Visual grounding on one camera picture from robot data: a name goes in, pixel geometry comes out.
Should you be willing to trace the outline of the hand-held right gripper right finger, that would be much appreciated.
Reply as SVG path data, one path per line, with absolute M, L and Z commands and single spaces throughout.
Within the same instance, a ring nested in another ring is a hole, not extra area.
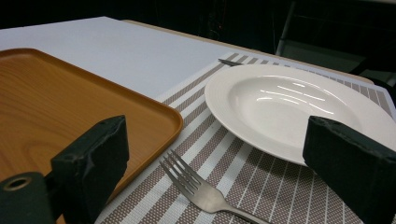
M 345 124 L 308 119 L 305 164 L 364 224 L 391 224 L 396 216 L 396 152 Z

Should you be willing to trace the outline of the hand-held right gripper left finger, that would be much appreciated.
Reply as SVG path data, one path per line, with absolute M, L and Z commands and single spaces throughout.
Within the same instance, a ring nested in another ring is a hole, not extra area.
M 124 116 L 96 123 L 52 158 L 51 177 L 61 189 L 64 220 L 93 224 L 123 177 L 128 160 Z

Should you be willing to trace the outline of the brown wooden tray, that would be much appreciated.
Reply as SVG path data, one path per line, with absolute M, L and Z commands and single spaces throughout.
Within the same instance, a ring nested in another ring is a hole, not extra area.
M 0 51 L 0 224 L 64 219 L 50 160 L 116 116 L 126 118 L 129 160 L 106 203 L 177 138 L 180 114 L 37 49 Z

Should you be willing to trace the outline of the white deep plate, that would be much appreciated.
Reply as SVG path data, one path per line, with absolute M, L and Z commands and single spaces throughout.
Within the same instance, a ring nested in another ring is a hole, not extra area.
M 205 102 L 231 133 L 270 155 L 303 165 L 308 118 L 339 121 L 396 151 L 396 111 L 379 92 L 280 65 L 250 64 L 217 72 Z

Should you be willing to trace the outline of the silver metal fork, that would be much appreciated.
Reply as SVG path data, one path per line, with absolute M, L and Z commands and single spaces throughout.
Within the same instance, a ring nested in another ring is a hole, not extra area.
M 160 165 L 177 189 L 199 209 L 209 214 L 228 212 L 253 224 L 271 224 L 228 204 L 222 192 L 202 179 L 174 150 L 163 157 Z

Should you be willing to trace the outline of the silver table knife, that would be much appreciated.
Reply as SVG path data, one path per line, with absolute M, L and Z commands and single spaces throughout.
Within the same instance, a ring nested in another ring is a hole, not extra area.
M 220 63 L 224 63 L 224 64 L 227 64 L 227 65 L 229 65 L 229 66 L 244 65 L 243 63 L 232 62 L 232 61 L 224 60 L 224 59 L 218 59 L 218 61 L 219 61 Z

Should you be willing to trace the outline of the striped grey woven placemat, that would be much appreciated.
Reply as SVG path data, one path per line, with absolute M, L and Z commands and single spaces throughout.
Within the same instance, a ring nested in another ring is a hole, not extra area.
M 362 224 L 310 169 L 283 161 L 235 137 L 206 106 L 212 63 L 158 101 L 184 119 L 171 148 L 233 206 L 272 224 Z M 208 214 L 184 197 L 154 161 L 99 216 L 95 224 L 247 224 L 229 213 Z

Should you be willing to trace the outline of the white table cover board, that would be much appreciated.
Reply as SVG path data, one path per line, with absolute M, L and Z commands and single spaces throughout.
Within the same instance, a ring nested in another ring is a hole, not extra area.
M 108 17 L 0 29 L 0 50 L 38 49 L 168 105 L 224 69 L 219 61 L 267 63 L 302 69 L 360 91 L 396 119 L 388 93 L 364 77 Z

